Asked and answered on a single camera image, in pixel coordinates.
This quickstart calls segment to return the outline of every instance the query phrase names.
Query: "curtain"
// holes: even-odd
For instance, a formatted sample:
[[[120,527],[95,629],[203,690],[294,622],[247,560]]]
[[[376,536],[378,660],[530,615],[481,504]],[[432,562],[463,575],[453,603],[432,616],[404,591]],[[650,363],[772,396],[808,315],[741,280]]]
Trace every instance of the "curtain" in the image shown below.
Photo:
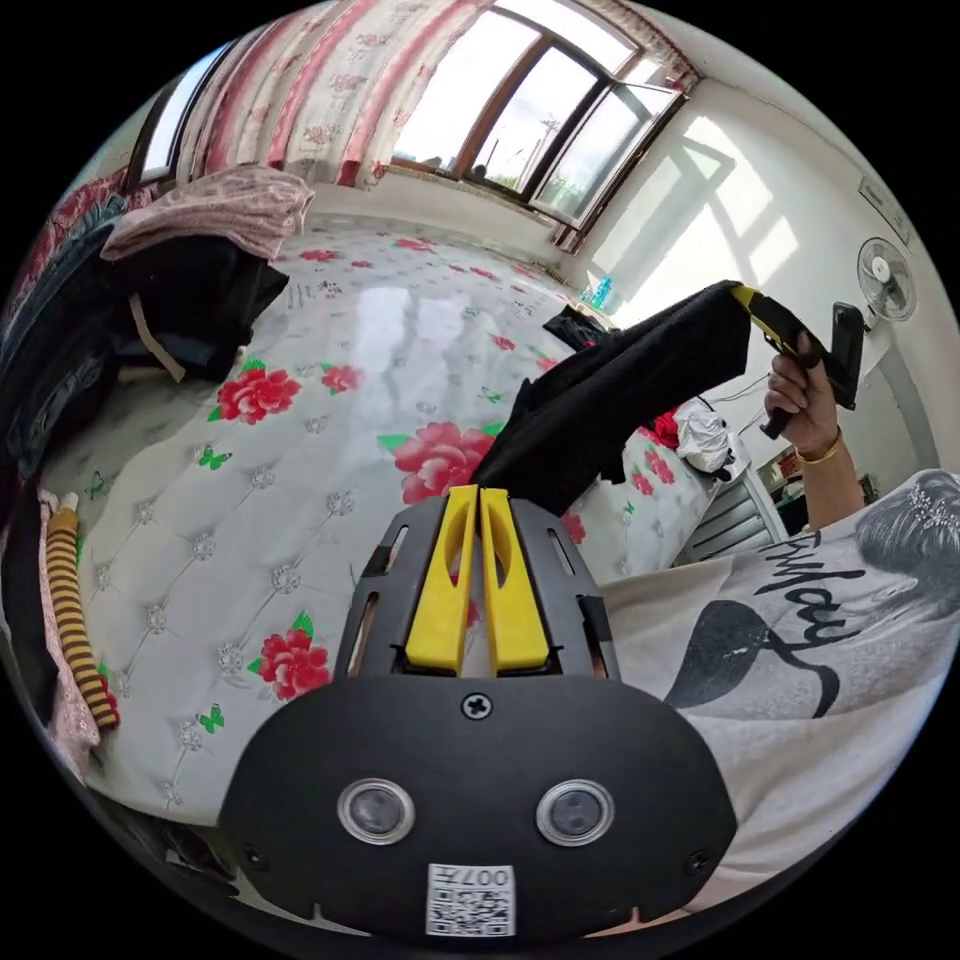
[[[256,31],[188,121],[178,179],[260,163],[372,189],[440,60],[491,4],[339,0]]]
[[[669,85],[688,94],[700,81],[700,74],[683,51],[630,3],[622,0],[577,0],[585,10],[618,27],[640,44],[655,60],[670,71]]]

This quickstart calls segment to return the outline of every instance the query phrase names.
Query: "sticker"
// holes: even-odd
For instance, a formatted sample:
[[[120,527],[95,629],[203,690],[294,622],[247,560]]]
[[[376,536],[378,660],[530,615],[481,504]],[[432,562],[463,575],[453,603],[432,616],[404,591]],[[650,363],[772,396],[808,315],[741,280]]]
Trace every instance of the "sticker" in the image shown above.
[[[428,935],[514,936],[516,891],[513,867],[431,863],[427,870]]]

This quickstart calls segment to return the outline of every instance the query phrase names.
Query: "mattress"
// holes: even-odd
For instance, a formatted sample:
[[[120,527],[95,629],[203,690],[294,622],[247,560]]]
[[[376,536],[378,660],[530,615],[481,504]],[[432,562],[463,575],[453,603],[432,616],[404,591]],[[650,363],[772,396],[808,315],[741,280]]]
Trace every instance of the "mattress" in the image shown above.
[[[394,515],[466,482],[521,381],[570,352],[542,329],[563,304],[553,281],[411,231],[344,221],[291,240],[290,284],[222,387],[120,386],[48,464],[48,489],[80,495],[88,635],[121,716],[98,792],[213,825],[254,732],[329,682]],[[669,567],[710,504],[649,435],[626,468],[564,517],[600,584]],[[476,573],[467,672],[486,660]]]

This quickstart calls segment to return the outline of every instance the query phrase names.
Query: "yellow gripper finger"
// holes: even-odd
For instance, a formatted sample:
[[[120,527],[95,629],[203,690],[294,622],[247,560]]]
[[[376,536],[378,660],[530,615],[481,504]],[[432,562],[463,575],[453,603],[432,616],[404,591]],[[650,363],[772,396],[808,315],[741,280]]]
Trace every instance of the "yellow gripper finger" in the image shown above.
[[[451,488],[407,638],[405,652],[413,667],[460,675],[470,608],[476,523],[477,488]],[[450,571],[457,554],[460,568],[454,583]]]
[[[494,675],[542,668],[547,636],[506,490],[480,491],[480,540]]]

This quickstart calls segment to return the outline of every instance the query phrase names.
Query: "person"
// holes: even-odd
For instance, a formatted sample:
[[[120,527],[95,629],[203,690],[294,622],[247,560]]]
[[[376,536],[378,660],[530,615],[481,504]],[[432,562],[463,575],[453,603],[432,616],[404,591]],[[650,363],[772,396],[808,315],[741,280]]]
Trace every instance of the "person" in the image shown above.
[[[738,818],[698,896],[658,923],[776,876],[859,816],[960,635],[960,477],[926,470],[865,506],[822,363],[775,357],[764,406],[792,414],[810,531],[605,590],[623,681],[698,730]]]

